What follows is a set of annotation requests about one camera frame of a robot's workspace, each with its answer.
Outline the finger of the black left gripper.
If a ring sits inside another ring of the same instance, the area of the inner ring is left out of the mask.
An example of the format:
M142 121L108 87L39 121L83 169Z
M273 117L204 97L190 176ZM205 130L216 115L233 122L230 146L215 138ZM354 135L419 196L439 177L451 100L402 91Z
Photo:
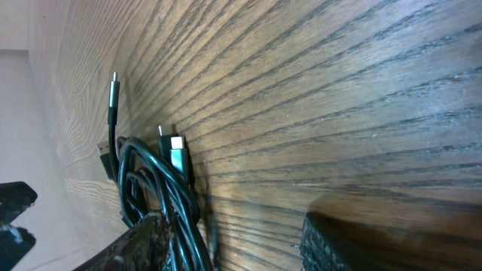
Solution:
M1 271L12 270L33 248L36 238L22 227L1 226Z
M38 194L25 182L2 183L0 187L1 224L10 224L32 206Z

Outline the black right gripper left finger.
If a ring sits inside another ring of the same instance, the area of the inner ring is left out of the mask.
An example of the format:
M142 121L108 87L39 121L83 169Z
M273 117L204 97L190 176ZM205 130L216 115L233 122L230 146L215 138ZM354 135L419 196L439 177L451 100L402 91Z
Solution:
M164 270L172 238L165 217L151 212L75 271Z

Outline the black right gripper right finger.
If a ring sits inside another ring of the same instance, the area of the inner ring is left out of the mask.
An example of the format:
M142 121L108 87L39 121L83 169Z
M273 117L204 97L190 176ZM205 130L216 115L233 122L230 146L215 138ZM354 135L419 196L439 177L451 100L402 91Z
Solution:
M343 221L307 212L305 270L480 270L481 239Z

